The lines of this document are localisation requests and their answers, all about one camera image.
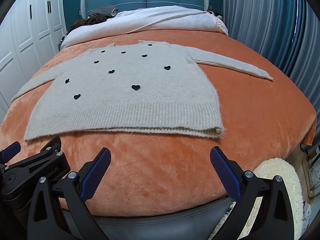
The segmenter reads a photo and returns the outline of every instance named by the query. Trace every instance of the blue gripper pad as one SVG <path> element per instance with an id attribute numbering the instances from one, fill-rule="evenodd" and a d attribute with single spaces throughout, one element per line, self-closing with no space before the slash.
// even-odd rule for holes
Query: blue gripper pad
<path id="1" fill-rule="evenodd" d="M 110 163 L 111 153 L 105 149 L 82 181 L 80 197 L 83 202 L 93 197 Z"/>
<path id="2" fill-rule="evenodd" d="M 14 142 L 6 149 L 2 151 L 1 161 L 2 163 L 8 163 L 13 157 L 15 157 L 21 151 L 20 143 Z"/>
<path id="3" fill-rule="evenodd" d="M 240 182 L 227 164 L 226 160 L 215 147 L 211 149 L 210 161 L 228 196 L 239 201 L 241 198 Z"/>

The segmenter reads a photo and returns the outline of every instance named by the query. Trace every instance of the gray knit sweater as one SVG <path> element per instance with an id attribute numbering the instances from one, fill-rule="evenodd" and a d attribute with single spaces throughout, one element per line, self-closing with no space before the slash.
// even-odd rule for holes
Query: gray knit sweater
<path id="1" fill-rule="evenodd" d="M 89 49 L 28 81 L 12 99 L 54 80 L 25 140 L 81 130 L 220 137 L 217 92 L 197 63 L 272 80 L 253 65 L 167 42 Z"/>

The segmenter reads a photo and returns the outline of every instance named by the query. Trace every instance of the black heart patch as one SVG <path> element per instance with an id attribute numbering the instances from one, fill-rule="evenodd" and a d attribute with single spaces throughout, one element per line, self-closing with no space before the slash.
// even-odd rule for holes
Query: black heart patch
<path id="1" fill-rule="evenodd" d="M 140 89 L 140 85 L 132 85 L 131 87 L 136 91 Z"/>

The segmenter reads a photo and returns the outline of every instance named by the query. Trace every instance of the sweater sleeve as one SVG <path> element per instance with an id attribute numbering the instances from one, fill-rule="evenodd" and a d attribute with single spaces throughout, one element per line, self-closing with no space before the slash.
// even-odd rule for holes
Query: sweater sleeve
<path id="1" fill-rule="evenodd" d="M 13 102 L 15 99 L 19 98 L 20 96 L 26 94 L 27 92 L 51 81 L 55 80 L 57 76 L 62 74 L 65 71 L 65 68 L 67 67 L 66 64 L 57 65 L 55 67 L 52 67 L 45 72 L 42 72 L 41 74 L 35 76 L 34 78 L 31 78 L 27 83 L 25 83 L 18 93 L 11 99 L 11 102 Z"/>
<path id="2" fill-rule="evenodd" d="M 27 83 L 23 85 L 22 88 L 18 91 L 18 93 L 11 99 L 11 102 L 13 102 L 15 99 L 21 97 L 22 95 L 28 93 L 29 91 L 46 84 L 49 81 L 55 80 L 58 76 L 60 76 L 62 73 L 64 73 L 68 68 L 73 66 L 75 62 L 79 62 L 79 60 L 82 60 L 86 57 L 86 55 L 92 51 L 92 49 L 89 49 L 85 51 L 84 53 L 70 59 L 67 61 L 64 61 L 55 67 L 49 68 L 45 72 L 42 72 L 41 74 L 35 76 L 34 78 L 31 78 Z"/>
<path id="3" fill-rule="evenodd" d="M 171 44 L 170 46 L 175 51 L 189 55 L 196 63 L 224 67 L 242 73 L 247 73 L 255 77 L 273 80 L 273 78 L 268 74 L 267 71 L 233 58 L 225 57 L 213 52 L 208 52 L 193 47 L 185 47 L 176 44 Z"/>

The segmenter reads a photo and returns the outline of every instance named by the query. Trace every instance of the white fluffy rug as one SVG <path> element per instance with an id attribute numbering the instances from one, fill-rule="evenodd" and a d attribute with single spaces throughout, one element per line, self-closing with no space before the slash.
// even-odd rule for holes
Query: white fluffy rug
<path id="1" fill-rule="evenodd" d="M 302 199 L 302 190 L 300 180 L 298 175 L 289 163 L 286 161 L 275 158 L 269 159 L 262 162 L 254 171 L 253 173 L 260 178 L 265 179 L 273 179 L 275 175 L 280 175 L 284 179 L 285 187 L 287 188 L 292 214 L 293 214 L 293 221 L 294 221 L 294 240 L 298 240 L 301 236 L 302 232 L 302 217 L 303 217 L 303 199 Z M 251 214 L 247 220 L 244 229 L 242 230 L 238 239 L 247 236 L 250 233 L 250 230 L 253 226 L 255 218 L 258 214 L 258 210 L 260 208 L 262 197 L 256 199 L 254 206 L 252 208 Z M 236 202 L 233 202 L 230 206 L 230 211 L 223 216 L 220 220 L 216 228 L 214 229 L 213 233 L 210 235 L 209 240 L 211 240 L 218 230 L 221 228 L 223 223 L 226 221 L 228 215 L 231 213 L 233 207 L 235 206 Z"/>

